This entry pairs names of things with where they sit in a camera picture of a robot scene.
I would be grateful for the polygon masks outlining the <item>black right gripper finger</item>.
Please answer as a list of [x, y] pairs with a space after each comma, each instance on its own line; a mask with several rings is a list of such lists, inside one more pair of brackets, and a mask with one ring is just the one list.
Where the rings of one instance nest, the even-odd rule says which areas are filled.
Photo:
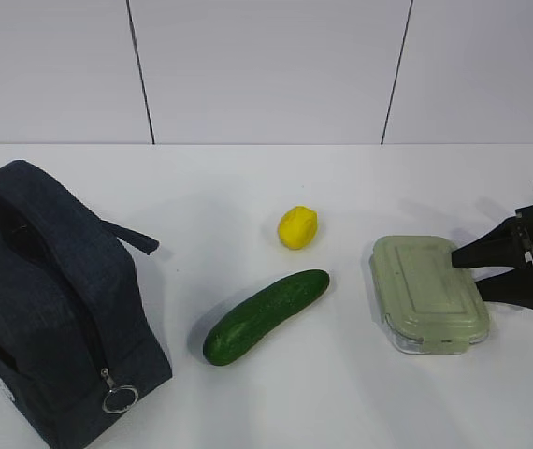
[[533, 310], [533, 267], [515, 268], [476, 282], [485, 302], [508, 304]]
[[454, 250], [454, 268], [524, 268], [525, 225], [521, 217], [505, 219], [484, 236]]

